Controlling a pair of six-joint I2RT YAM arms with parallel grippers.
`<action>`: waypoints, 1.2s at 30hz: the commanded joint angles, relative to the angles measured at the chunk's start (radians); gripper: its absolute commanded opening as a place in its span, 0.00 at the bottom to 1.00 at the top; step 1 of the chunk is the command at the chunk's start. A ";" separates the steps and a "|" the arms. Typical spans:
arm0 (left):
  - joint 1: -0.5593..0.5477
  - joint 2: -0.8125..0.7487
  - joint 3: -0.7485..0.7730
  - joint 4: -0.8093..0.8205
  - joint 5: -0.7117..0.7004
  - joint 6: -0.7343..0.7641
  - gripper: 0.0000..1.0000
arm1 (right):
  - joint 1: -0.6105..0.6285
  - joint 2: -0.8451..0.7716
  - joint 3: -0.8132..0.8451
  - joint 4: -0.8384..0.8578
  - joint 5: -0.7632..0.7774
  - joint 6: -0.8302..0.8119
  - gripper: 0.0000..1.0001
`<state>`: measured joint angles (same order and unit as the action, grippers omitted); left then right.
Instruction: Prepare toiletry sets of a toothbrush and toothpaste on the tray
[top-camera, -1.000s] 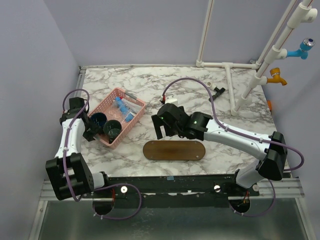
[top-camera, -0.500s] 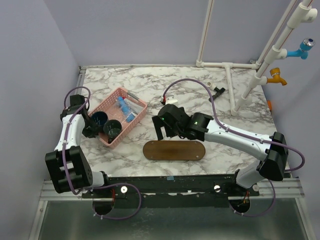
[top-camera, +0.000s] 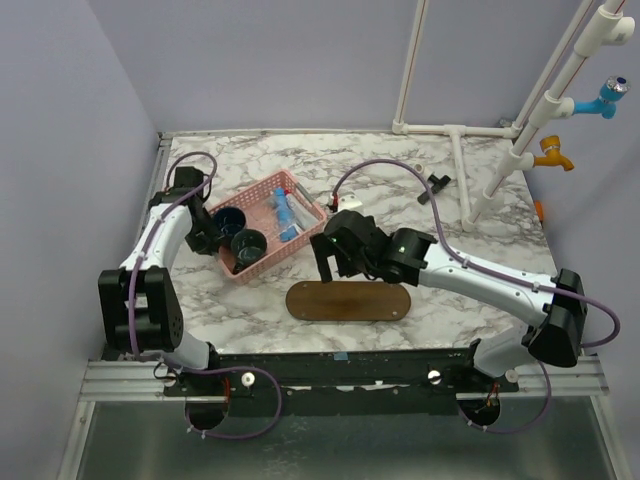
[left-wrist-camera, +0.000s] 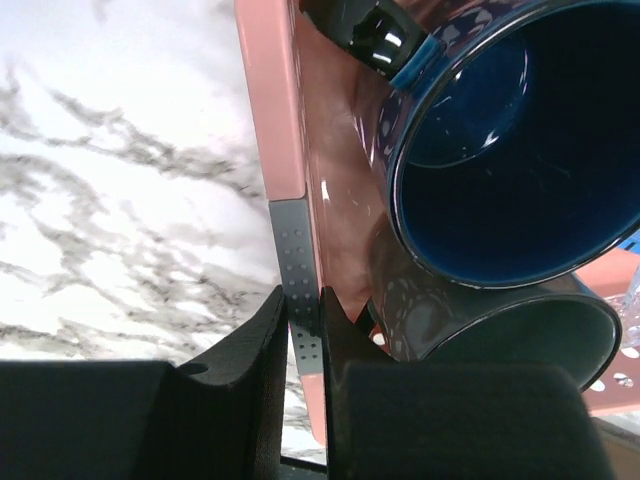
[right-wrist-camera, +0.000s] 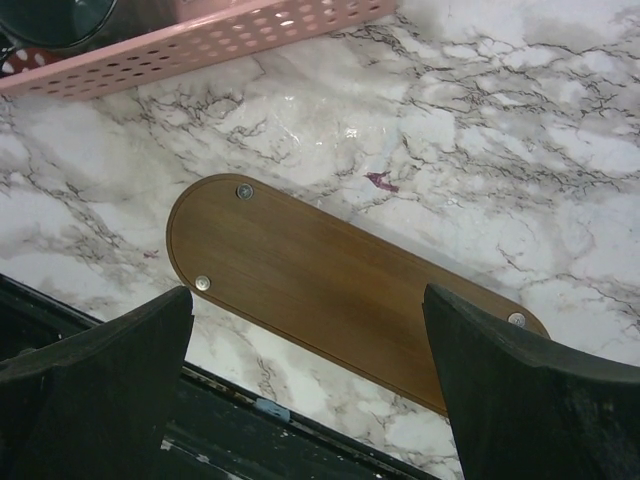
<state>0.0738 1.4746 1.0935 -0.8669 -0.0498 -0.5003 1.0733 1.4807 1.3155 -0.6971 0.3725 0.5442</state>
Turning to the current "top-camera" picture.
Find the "dark blue mug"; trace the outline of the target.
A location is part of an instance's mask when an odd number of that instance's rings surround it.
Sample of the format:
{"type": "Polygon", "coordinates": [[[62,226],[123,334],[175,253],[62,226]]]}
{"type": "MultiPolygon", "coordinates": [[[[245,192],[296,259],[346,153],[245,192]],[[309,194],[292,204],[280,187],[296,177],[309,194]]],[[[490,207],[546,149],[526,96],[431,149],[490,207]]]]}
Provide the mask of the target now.
{"type": "Polygon", "coordinates": [[[217,210],[213,222],[225,239],[232,239],[246,227],[246,216],[243,210],[227,206],[217,210]]]}

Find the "pink plastic basket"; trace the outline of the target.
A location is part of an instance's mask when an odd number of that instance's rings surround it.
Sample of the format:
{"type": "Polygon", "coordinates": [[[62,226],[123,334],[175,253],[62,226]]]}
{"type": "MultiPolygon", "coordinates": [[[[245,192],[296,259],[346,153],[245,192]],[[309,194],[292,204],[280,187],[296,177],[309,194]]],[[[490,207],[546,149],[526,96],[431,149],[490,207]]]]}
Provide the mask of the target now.
{"type": "Polygon", "coordinates": [[[309,244],[327,222],[327,213],[289,171],[279,170],[211,207],[216,214],[234,207],[245,216],[245,226],[266,238],[266,253],[256,263],[237,270],[229,247],[219,253],[223,272],[234,282],[246,284],[309,244]]]}

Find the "dark green mug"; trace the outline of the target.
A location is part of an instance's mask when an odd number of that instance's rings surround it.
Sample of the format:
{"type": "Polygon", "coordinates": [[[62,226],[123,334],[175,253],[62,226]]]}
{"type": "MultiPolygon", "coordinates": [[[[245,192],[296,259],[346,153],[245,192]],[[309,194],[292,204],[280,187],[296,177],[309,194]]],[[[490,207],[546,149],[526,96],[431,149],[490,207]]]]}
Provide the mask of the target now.
{"type": "Polygon", "coordinates": [[[244,229],[231,241],[231,252],[235,258],[232,269],[234,275],[261,260],[267,252],[267,239],[257,230],[244,229]]]}

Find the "brown wooden oval tray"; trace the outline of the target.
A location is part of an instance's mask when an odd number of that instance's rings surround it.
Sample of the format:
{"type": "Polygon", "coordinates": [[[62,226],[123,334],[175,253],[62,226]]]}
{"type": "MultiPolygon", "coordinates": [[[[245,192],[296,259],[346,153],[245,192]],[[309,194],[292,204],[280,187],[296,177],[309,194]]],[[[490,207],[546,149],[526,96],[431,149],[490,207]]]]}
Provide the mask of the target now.
{"type": "Polygon", "coordinates": [[[401,285],[370,281],[301,281],[285,296],[288,312],[311,322],[395,322],[410,311],[401,285]]]}

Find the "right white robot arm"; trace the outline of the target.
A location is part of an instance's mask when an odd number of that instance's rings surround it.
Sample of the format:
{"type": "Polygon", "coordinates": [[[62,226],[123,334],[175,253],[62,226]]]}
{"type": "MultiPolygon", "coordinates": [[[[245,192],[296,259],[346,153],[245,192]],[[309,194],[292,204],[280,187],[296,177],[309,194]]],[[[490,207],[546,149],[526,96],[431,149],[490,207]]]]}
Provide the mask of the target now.
{"type": "Polygon", "coordinates": [[[391,234],[370,216],[343,210],[311,238],[322,282],[332,279],[334,258],[342,277],[363,274],[389,284],[451,291],[518,319],[518,325],[469,346],[460,379],[480,392],[497,377],[540,361],[572,368],[580,355],[587,314],[581,277],[563,269],[556,276],[518,271],[448,249],[435,237],[411,228],[391,234]]]}

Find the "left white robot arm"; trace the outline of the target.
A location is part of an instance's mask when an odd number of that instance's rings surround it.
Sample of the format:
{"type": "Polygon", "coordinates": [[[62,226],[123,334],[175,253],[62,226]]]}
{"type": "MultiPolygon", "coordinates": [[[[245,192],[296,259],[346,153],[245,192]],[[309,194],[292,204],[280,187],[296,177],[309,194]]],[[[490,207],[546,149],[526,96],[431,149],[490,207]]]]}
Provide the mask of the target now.
{"type": "Polygon", "coordinates": [[[201,395],[222,380],[215,347],[186,331],[170,270],[179,247],[213,256],[222,233],[205,208],[209,178],[195,167],[179,167],[174,183],[156,193],[149,218],[132,253],[114,270],[104,270],[98,290],[107,345],[139,360],[162,358],[188,369],[187,382],[201,395]]]}

